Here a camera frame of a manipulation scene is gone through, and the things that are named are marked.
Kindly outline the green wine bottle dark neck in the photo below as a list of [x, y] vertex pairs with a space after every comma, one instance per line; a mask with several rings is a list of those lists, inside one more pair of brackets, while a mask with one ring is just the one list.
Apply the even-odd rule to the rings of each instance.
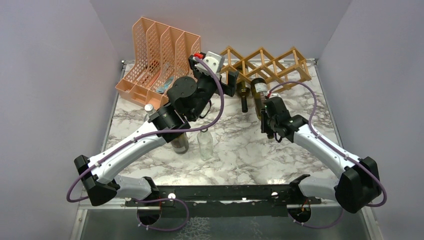
[[241, 80], [236, 84], [236, 93], [240, 97], [241, 112], [247, 113], [249, 110], [248, 97], [251, 93], [251, 85], [247, 81]]

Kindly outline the green wine bottle silver foil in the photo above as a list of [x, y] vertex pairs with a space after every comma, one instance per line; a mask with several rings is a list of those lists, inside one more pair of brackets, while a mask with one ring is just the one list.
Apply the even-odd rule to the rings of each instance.
[[261, 78], [257, 77], [254, 78], [251, 83], [251, 94], [253, 97], [254, 105], [255, 105], [255, 112], [256, 116], [259, 121], [262, 120], [262, 114], [261, 110], [264, 109], [264, 101], [266, 100], [267, 92], [268, 92], [268, 85], [266, 81]]

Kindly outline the wooden wine rack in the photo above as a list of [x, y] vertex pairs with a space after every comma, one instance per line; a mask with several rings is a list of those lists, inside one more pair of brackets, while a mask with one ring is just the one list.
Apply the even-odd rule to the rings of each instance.
[[227, 46], [220, 54], [225, 57], [220, 73], [228, 77], [230, 72], [239, 71], [237, 83], [250, 84], [255, 78], [264, 79], [269, 88], [285, 83], [275, 90], [281, 93], [294, 87], [290, 81], [306, 82], [312, 79], [307, 58], [294, 46], [277, 56], [273, 56], [264, 47], [243, 56], [233, 47]]

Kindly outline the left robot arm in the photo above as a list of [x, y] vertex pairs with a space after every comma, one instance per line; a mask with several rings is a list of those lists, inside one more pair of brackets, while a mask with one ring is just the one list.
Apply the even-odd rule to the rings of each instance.
[[159, 190], [150, 177], [125, 177], [121, 171], [150, 151], [192, 132], [190, 124], [206, 117], [205, 108], [211, 105], [213, 95], [223, 98], [235, 94], [238, 73], [230, 72], [222, 82], [224, 62], [223, 55], [211, 51], [191, 55], [188, 63], [193, 75], [176, 79], [167, 90], [168, 102], [134, 133], [102, 153], [74, 160], [78, 181], [92, 206], [114, 198], [140, 200], [147, 206], [155, 203]]

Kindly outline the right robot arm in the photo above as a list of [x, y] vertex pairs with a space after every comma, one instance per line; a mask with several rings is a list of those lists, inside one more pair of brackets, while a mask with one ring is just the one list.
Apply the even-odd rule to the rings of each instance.
[[279, 136], [304, 148], [337, 178], [306, 176], [288, 190], [292, 202], [300, 204], [308, 197], [316, 197], [336, 201], [347, 212], [356, 213], [383, 193], [374, 159], [344, 150], [320, 134], [303, 116], [291, 116], [281, 97], [264, 101], [261, 132], [269, 138]]

